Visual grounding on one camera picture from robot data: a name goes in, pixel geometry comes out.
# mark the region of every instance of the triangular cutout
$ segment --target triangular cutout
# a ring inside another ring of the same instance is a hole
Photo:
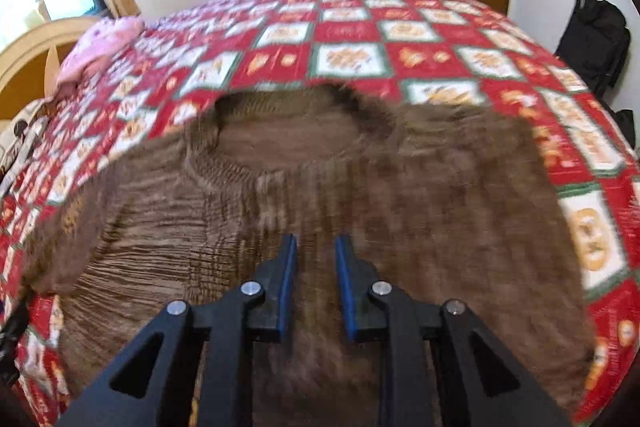
[[[516,391],[520,387],[514,374],[475,331],[471,333],[469,343],[476,359],[484,393],[489,398]]]
[[[163,340],[162,333],[151,336],[139,352],[111,380],[109,387],[134,398],[144,398]]]

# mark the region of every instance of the sweater sleeve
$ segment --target sweater sleeve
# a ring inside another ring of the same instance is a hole
[[[127,202],[119,197],[123,165],[115,162],[92,176],[71,194],[27,238],[22,257],[23,290],[68,293],[110,240],[114,221],[122,218]]]

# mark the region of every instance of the wooden headboard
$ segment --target wooden headboard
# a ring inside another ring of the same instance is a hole
[[[59,19],[26,32],[0,53],[0,120],[11,120],[32,100],[45,96],[47,57],[60,62],[100,17]]]

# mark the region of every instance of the sweater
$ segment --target sweater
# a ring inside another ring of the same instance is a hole
[[[387,105],[334,84],[222,96],[129,150],[26,242],[61,296],[77,396],[172,299],[201,304],[298,239],[290,346],[257,344],[257,425],[375,425],[377,348],[348,343],[334,237],[415,299],[460,298],[569,413],[593,333],[570,232],[528,123]]]

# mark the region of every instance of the pink cloth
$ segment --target pink cloth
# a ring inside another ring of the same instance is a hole
[[[144,29],[142,17],[105,18],[95,23],[62,62],[53,95],[61,99],[72,94],[83,78],[104,70],[111,57],[135,40]]]

